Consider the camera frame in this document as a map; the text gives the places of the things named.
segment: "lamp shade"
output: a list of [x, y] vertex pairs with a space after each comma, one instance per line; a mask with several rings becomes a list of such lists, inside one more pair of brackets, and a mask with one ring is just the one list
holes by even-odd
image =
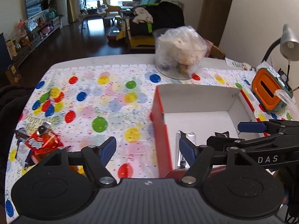
[[280, 53], [286, 59], [299, 61], [299, 38], [288, 24], [283, 26], [280, 40]]

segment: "red balloon print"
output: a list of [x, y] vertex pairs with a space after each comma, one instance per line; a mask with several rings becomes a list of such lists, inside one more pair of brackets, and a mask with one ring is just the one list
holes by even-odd
[[64, 98], [64, 93], [61, 92], [58, 96], [58, 98], [54, 99], [55, 103], [59, 103]]
[[19, 122], [22, 120], [22, 118], [23, 118], [23, 113], [21, 113], [21, 116], [19, 118]]
[[259, 107], [260, 107], [260, 109], [261, 109], [263, 112], [266, 112], [266, 110], [265, 110], [265, 108], [264, 108], [263, 105], [259, 104]]
[[44, 103], [44, 105], [42, 106], [41, 110], [42, 110], [43, 112], [46, 112], [47, 109], [49, 108], [50, 104], [51, 104], [51, 100], [49, 99], [49, 100], [47, 100], [47, 101]]
[[68, 113], [65, 115], [65, 121], [67, 123], [71, 123], [76, 118], [76, 114], [73, 110], [68, 111]]
[[196, 75], [195, 73], [192, 74], [192, 79], [193, 80], [196, 80], [196, 81], [199, 81], [200, 80], [200, 77], [198, 75]]
[[77, 81], [78, 81], [78, 78], [73, 76], [73, 77], [70, 78], [70, 80], [68, 80], [68, 83], [69, 84], [75, 84]]
[[129, 163], [121, 165], [117, 172], [118, 177], [121, 178], [132, 178], [133, 168]]

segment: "green balloon print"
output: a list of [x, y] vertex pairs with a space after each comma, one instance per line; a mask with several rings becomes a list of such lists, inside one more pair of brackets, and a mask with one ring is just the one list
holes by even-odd
[[243, 87], [242, 87], [242, 85], [241, 84], [239, 84], [239, 83], [236, 83], [236, 86], [238, 87], [238, 88], [240, 88], [240, 89], [242, 89]]
[[42, 104], [44, 102], [46, 102], [49, 98], [50, 94], [49, 93], [45, 93], [43, 95], [41, 95], [41, 97], [39, 98], [39, 102]]
[[97, 117], [92, 121], [92, 128], [95, 132], [101, 133], [107, 129], [108, 122], [103, 117]]
[[286, 118], [287, 118], [288, 120], [291, 120], [291, 119], [292, 119], [292, 117], [290, 116], [290, 113], [287, 113], [287, 114], [286, 114]]
[[136, 87], [136, 82], [134, 82], [134, 81], [128, 81], [126, 83], [126, 87], [129, 88], [129, 89], [133, 89], [134, 87]]

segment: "red candy bag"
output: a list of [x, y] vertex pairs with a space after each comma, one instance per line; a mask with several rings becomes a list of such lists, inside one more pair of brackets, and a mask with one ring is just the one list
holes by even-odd
[[59, 140], [59, 136], [51, 130], [50, 125], [49, 122], [44, 122], [25, 142], [32, 150], [31, 158], [35, 163], [40, 162], [50, 152], [63, 146]]

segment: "white cardboard box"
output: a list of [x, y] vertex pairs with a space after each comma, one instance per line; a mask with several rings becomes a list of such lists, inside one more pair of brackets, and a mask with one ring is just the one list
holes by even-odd
[[239, 122], [256, 121], [240, 91], [191, 84], [164, 84], [156, 88], [152, 120], [160, 177], [177, 168], [179, 130], [195, 133], [196, 145], [206, 144], [215, 132], [229, 131], [231, 138], [246, 140], [260, 137], [237, 129]]

